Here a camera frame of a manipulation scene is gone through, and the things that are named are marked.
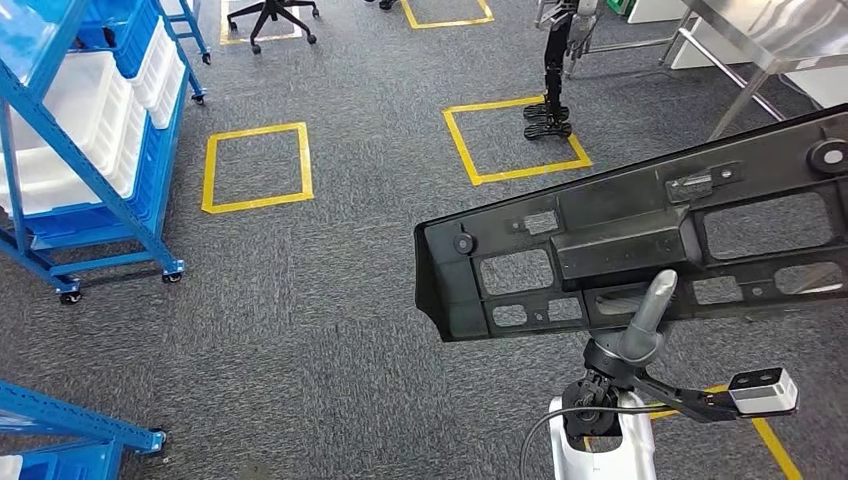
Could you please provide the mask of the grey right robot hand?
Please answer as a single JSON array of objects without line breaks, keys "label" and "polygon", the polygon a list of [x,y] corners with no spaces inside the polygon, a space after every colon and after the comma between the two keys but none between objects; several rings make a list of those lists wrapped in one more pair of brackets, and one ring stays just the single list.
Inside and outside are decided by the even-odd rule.
[{"label": "grey right robot hand", "polygon": [[660,323],[671,303],[677,283],[676,271],[660,271],[648,286],[627,327],[623,330],[591,333],[594,343],[630,365],[644,367],[650,364],[664,347],[665,334],[660,330]]}]

